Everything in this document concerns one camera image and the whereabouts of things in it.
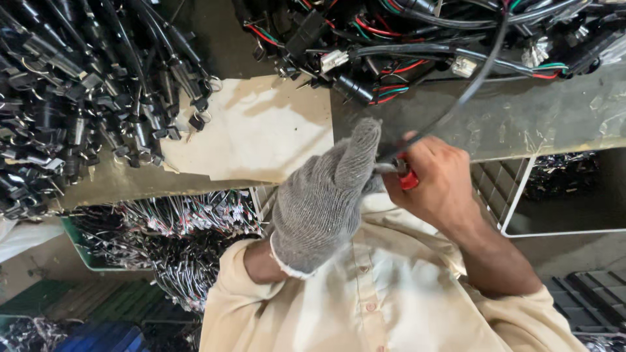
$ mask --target wrist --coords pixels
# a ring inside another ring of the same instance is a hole
[[[253,242],[246,248],[244,266],[248,276],[256,284],[272,284],[288,278],[273,258],[269,240]]]
[[[459,247],[468,252],[489,250],[503,237],[492,228],[480,214],[478,205],[472,207],[464,216],[441,229],[441,232]]]

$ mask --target shirt sleeve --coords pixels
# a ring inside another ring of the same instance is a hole
[[[254,283],[244,266],[246,247],[255,240],[236,242],[220,258],[217,281],[208,290],[202,322],[200,351],[234,351],[249,341],[264,302],[274,297],[284,282]]]
[[[553,307],[554,300],[545,286],[534,294],[499,299],[488,299],[465,288],[493,331],[514,352],[588,352]]]

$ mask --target black plastic crate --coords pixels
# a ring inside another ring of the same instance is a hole
[[[626,272],[573,272],[567,278],[602,310],[613,325],[626,328]]]
[[[598,308],[592,306],[580,292],[560,277],[545,281],[544,285],[554,298],[554,308],[561,313],[576,333],[617,333],[614,326]]]

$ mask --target hand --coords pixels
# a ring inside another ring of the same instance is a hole
[[[414,132],[409,132],[406,139]],[[425,137],[409,146],[407,163],[419,184],[402,190],[398,175],[383,175],[391,200],[448,237],[464,232],[481,221],[470,180],[470,156],[436,137]]]
[[[371,191],[381,125],[367,118],[352,138],[310,158],[279,186],[270,238],[280,268],[307,278],[352,239],[361,224],[359,205]]]

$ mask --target worker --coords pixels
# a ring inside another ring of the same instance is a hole
[[[269,240],[220,260],[200,351],[587,351],[481,215],[468,154],[423,138],[407,156],[417,187],[386,174],[380,192],[380,134],[362,120],[279,186]]]

